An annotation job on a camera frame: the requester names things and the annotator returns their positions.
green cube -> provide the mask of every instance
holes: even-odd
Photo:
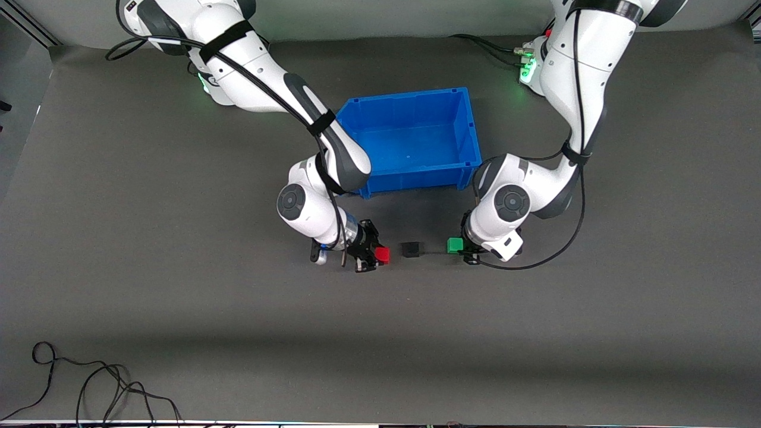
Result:
[[[462,251],[465,248],[462,238],[449,238],[447,239],[447,252],[449,254],[458,254],[458,251]]]

gray mat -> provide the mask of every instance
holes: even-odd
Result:
[[[314,153],[295,120],[216,106],[182,59],[157,51],[54,54],[0,209],[3,410],[41,391],[28,354],[44,339],[125,363],[189,419],[761,423],[761,75],[747,24],[635,38],[607,91],[581,236],[521,273],[398,250],[376,273],[337,257],[315,267],[274,204],[288,168]],[[547,155],[568,132],[463,40],[272,54],[334,109],[467,86],[484,157]],[[387,244],[431,250],[473,198],[441,188],[340,203]],[[561,247],[578,210],[530,219],[520,262]],[[88,371],[60,370],[19,417],[73,417]],[[98,385],[92,417],[111,391]],[[143,418],[139,401],[121,416]]]

small cube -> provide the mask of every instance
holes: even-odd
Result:
[[[402,243],[402,256],[411,259],[420,257],[420,243],[419,242],[403,242]]]
[[[382,264],[391,263],[391,249],[388,247],[375,248],[375,258]]]
[[[447,253],[459,254],[458,251],[462,251],[465,248],[462,238],[449,238],[447,239]]]

blue crate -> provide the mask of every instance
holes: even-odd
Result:
[[[368,153],[373,171],[359,194],[454,186],[481,164],[466,88],[353,98],[336,115]]]

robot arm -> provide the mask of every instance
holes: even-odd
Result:
[[[307,82],[272,59],[248,23],[255,10],[255,0],[134,0],[123,12],[132,32],[141,37],[158,36],[148,40],[167,54],[187,55],[216,102],[253,112],[282,112],[287,107],[307,125],[319,140],[320,153],[291,168],[288,185],[279,194],[278,214],[319,245],[320,257],[313,261],[324,262],[327,250],[346,249],[357,258],[357,271],[373,270],[382,264],[373,252],[380,247],[377,230],[364,230],[364,223],[358,224],[335,206],[333,199],[334,193],[365,185],[371,173],[370,159]],[[205,47],[166,43],[160,36],[182,37]],[[215,51],[256,76],[280,101],[214,56]],[[361,247],[358,235],[364,238]]]
[[[531,72],[524,71],[521,81],[544,95],[571,127],[560,162],[548,169],[514,155],[488,161],[473,178],[480,201],[463,224],[467,247],[483,248],[503,262],[521,249],[518,228],[529,213],[549,219],[568,208],[604,118],[608,78],[637,26],[648,19],[663,24],[686,0],[552,3],[556,10],[552,35],[524,46],[522,50],[532,57],[534,46],[541,46],[541,53],[530,61]]]

